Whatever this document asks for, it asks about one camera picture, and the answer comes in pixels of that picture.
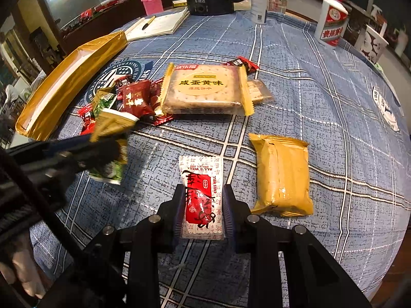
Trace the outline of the red chocolate candy bar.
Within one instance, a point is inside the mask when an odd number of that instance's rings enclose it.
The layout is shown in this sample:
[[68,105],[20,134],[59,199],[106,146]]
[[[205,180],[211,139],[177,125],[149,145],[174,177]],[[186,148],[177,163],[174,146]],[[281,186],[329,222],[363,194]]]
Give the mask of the red chocolate candy bar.
[[96,125],[96,118],[94,116],[93,107],[91,104],[81,107],[78,110],[78,115],[82,119],[81,135],[93,133]]

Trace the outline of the green gold snack pack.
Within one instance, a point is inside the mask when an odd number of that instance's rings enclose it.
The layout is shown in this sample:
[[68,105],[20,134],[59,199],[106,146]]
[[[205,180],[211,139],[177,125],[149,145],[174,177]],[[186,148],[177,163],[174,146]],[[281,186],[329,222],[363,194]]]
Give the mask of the green gold snack pack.
[[92,179],[120,185],[127,164],[127,137],[134,128],[138,118],[131,113],[119,112],[113,109],[102,109],[96,118],[96,124],[91,133],[91,142],[112,140],[109,151],[118,152],[117,157],[104,164],[98,164],[89,170]]
[[91,102],[93,115],[96,118],[103,109],[110,109],[116,102],[116,92],[114,87],[101,88],[97,91]]

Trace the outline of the dark red snack pack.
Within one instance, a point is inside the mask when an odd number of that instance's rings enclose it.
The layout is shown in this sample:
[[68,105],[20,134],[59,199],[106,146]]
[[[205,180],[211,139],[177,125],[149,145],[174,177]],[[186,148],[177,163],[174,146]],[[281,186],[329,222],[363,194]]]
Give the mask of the dark red snack pack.
[[164,113],[160,105],[163,80],[141,80],[117,87],[117,110],[131,113],[154,126],[172,121],[174,115]]

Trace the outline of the plain yellow snack pack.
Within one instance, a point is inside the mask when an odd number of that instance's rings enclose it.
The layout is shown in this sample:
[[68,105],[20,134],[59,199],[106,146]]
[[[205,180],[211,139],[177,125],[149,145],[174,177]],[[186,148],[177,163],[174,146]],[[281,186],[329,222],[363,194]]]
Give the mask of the plain yellow snack pack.
[[256,150],[257,195],[253,214],[282,217],[313,214],[309,196],[308,142],[285,136],[249,134]]

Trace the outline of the white red candy packet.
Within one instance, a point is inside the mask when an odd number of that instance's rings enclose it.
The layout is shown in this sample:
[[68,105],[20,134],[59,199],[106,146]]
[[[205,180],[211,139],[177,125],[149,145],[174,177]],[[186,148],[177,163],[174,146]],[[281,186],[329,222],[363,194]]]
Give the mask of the white red candy packet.
[[223,159],[181,156],[179,168],[185,186],[182,237],[202,240],[224,239]]

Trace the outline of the yellow cracker pack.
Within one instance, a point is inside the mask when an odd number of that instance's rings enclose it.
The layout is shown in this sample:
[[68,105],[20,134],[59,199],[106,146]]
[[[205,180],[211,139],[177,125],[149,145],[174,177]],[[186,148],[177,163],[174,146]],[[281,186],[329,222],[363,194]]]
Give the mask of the yellow cracker pack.
[[167,114],[254,114],[246,69],[235,65],[170,63],[164,74],[160,106]]

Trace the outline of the gold cardboard tray box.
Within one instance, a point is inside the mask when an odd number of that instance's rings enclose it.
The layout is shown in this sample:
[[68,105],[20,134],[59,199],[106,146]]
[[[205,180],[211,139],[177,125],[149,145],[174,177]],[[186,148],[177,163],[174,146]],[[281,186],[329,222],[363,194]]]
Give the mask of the gold cardboard tray box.
[[126,45],[125,32],[117,31],[77,47],[36,88],[16,121],[16,132],[47,140],[80,90]]

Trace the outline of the black yellow pen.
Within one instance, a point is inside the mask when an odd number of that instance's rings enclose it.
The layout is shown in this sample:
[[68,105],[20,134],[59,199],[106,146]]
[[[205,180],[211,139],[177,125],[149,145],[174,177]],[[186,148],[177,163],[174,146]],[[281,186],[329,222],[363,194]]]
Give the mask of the black yellow pen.
[[152,16],[142,27],[142,30],[144,31],[154,20],[156,19],[156,16]]

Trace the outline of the white notebook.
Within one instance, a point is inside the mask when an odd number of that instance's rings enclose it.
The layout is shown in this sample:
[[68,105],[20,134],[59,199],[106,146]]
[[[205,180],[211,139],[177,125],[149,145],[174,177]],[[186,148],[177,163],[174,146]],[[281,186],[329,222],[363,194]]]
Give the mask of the white notebook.
[[128,42],[159,35],[173,34],[190,15],[187,7],[177,8],[163,15],[156,15],[156,19],[143,31],[143,25],[150,19],[143,17],[137,20],[125,31]]

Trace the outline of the pink sleeved bottle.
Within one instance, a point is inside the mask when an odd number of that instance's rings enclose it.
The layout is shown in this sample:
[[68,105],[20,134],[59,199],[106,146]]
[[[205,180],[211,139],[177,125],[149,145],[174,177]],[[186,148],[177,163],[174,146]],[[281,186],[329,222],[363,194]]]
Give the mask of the pink sleeved bottle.
[[142,0],[147,15],[162,13],[164,11],[162,0]]

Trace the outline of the clear cracker packet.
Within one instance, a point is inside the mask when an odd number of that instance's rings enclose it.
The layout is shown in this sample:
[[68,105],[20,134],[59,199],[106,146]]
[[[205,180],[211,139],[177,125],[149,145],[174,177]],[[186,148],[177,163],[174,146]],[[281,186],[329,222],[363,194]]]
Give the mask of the clear cracker packet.
[[260,104],[264,102],[273,102],[274,96],[269,91],[264,82],[253,79],[247,82],[249,94],[253,104]]

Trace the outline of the small red black candy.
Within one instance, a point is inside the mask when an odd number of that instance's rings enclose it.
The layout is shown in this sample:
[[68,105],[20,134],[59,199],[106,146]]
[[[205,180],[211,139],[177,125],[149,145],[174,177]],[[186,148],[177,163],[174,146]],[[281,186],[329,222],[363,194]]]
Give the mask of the small red black candy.
[[255,74],[259,70],[259,66],[243,56],[238,56],[236,59],[227,61],[224,65],[231,65],[236,67],[244,67],[247,75]]

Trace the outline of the small clear glass jar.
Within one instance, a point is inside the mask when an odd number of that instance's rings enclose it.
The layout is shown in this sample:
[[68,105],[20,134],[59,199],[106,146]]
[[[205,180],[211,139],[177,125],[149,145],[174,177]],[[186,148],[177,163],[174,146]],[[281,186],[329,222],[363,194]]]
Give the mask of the small clear glass jar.
[[269,0],[268,10],[276,13],[286,13],[287,0]]

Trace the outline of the white patterned paper cup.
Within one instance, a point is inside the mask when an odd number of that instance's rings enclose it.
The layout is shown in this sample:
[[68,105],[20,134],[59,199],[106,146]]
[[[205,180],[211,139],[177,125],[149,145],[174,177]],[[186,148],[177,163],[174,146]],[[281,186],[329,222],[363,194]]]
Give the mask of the white patterned paper cup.
[[364,40],[359,51],[373,64],[376,64],[387,48],[388,42],[376,30],[366,25]]

